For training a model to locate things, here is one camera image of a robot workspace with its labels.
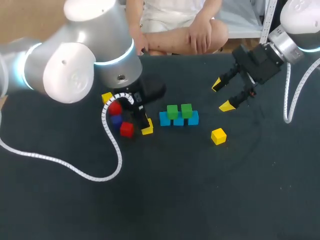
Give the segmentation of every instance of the silver metal cylinder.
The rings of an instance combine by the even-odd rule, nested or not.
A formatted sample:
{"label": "silver metal cylinder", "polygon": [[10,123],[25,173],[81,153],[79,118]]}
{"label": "silver metal cylinder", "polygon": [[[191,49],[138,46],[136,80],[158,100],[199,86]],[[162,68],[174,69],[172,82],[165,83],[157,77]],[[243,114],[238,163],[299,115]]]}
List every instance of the silver metal cylinder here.
{"label": "silver metal cylinder", "polygon": [[36,42],[31,38],[20,38],[0,45],[0,97],[31,89],[24,78],[24,63],[27,51]]}
{"label": "silver metal cylinder", "polygon": [[95,78],[109,88],[125,88],[142,73],[129,33],[125,10],[118,1],[104,14],[86,21],[68,20],[52,37],[32,51],[25,76],[32,88],[45,93],[41,77],[47,62],[61,43],[82,43],[96,58]]}
{"label": "silver metal cylinder", "polygon": [[4,58],[0,53],[0,99],[7,94],[8,85],[9,85],[8,68]]}
{"label": "silver metal cylinder", "polygon": [[271,42],[271,43],[267,43],[268,45],[270,45],[270,47],[273,49],[273,51],[275,52],[275,54],[282,60],[282,61],[286,61],[285,57],[278,51],[278,49],[276,49],[275,45]]}
{"label": "silver metal cylinder", "polygon": [[273,44],[272,47],[276,48],[287,62],[296,64],[304,57],[303,52],[289,37],[281,25],[272,31],[268,38]]}

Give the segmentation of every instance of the person's leg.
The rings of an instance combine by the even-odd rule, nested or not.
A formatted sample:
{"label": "person's leg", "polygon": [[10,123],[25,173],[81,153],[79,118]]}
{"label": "person's leg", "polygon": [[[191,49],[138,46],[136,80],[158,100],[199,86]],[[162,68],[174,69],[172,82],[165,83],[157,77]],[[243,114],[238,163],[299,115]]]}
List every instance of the person's leg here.
{"label": "person's leg", "polygon": [[[143,33],[158,33],[158,32],[165,32],[167,31],[166,25],[157,20],[142,20],[141,21],[141,30]],[[154,49],[149,49],[148,52],[151,56],[163,56],[167,55],[165,51],[160,51],[160,50],[154,50]]]}
{"label": "person's leg", "polygon": [[[207,54],[211,54],[223,47],[228,40],[228,27],[222,21],[210,20],[212,27],[211,45]],[[149,50],[181,55],[192,55],[191,45],[186,42],[188,27],[176,28],[169,31],[146,33]]]}

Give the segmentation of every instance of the blue cube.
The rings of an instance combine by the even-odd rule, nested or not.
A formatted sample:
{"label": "blue cube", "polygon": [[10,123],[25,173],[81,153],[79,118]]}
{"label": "blue cube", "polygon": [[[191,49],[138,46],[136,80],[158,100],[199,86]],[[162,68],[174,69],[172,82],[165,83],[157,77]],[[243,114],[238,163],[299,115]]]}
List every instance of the blue cube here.
{"label": "blue cube", "polygon": [[182,114],[181,114],[180,111],[178,112],[178,118],[173,120],[173,125],[174,126],[183,126],[183,125],[185,125],[185,120],[182,118]]}
{"label": "blue cube", "polygon": [[199,124],[199,114],[198,111],[192,111],[192,117],[188,119],[189,126],[195,126]]}
{"label": "blue cube", "polygon": [[123,119],[121,115],[112,116],[110,117],[110,120],[115,129],[119,130],[121,128],[121,125],[123,123]]}
{"label": "blue cube", "polygon": [[159,112],[160,126],[166,127],[171,125],[171,120],[168,118],[166,111]]}

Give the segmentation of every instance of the toy block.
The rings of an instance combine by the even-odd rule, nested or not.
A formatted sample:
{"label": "toy block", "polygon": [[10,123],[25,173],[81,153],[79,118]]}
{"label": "toy block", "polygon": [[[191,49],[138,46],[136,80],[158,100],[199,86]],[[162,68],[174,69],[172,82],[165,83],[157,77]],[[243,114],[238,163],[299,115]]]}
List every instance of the toy block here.
{"label": "toy block", "polygon": [[181,104],[181,112],[183,119],[189,119],[192,117],[192,105],[191,104]]}
{"label": "toy block", "polygon": [[154,133],[154,125],[152,124],[151,118],[148,118],[149,127],[142,129],[142,135],[149,135]]}
{"label": "toy block", "polygon": [[227,140],[227,135],[222,130],[222,128],[219,128],[212,131],[211,139],[215,143],[215,145],[219,145],[219,144],[223,144]]}
{"label": "toy block", "polygon": [[212,90],[213,91],[215,91],[216,92],[216,90],[215,90],[215,86],[217,86],[219,83],[221,83],[221,79],[220,79],[220,77],[218,77],[218,79],[215,81],[215,83],[213,84],[213,86],[212,86]]}
{"label": "toy block", "polygon": [[116,116],[122,114],[122,107],[119,102],[114,101],[113,103],[110,104],[108,107],[108,113],[111,116]]}
{"label": "toy block", "polygon": [[120,127],[120,135],[122,137],[132,138],[134,135],[135,129],[134,125],[129,122],[123,122]]}
{"label": "toy block", "polygon": [[102,94],[101,97],[102,97],[102,102],[104,105],[106,105],[106,103],[110,100],[110,98],[112,98],[112,93],[111,92],[107,92],[105,94]]}
{"label": "toy block", "polygon": [[175,120],[178,118],[178,105],[168,105],[166,106],[166,113],[168,119]]}
{"label": "toy block", "polygon": [[166,127],[171,125],[171,120],[168,118],[166,111],[159,112],[160,126]]}
{"label": "toy block", "polygon": [[182,114],[179,111],[178,112],[178,118],[173,120],[173,125],[174,126],[183,126],[185,124],[185,120],[182,118]]}
{"label": "toy block", "polygon": [[188,119],[189,126],[199,125],[199,114],[198,111],[192,112],[192,117]]}
{"label": "toy block", "polygon": [[121,125],[123,123],[123,119],[121,115],[112,116],[110,117],[110,120],[115,129],[119,130],[121,128]]}
{"label": "toy block", "polygon": [[231,110],[235,110],[236,108],[234,106],[231,105],[231,103],[229,102],[229,100],[227,100],[224,104],[222,104],[219,109],[222,111],[222,112],[228,112],[228,111],[231,111]]}

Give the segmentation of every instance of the person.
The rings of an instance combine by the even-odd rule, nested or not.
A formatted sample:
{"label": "person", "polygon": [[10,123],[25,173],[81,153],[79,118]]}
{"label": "person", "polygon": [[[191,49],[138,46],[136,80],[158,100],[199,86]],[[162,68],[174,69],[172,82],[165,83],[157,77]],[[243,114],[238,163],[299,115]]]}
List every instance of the person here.
{"label": "person", "polygon": [[126,19],[137,54],[197,55],[219,50],[228,27],[215,19],[222,0],[126,0]]}

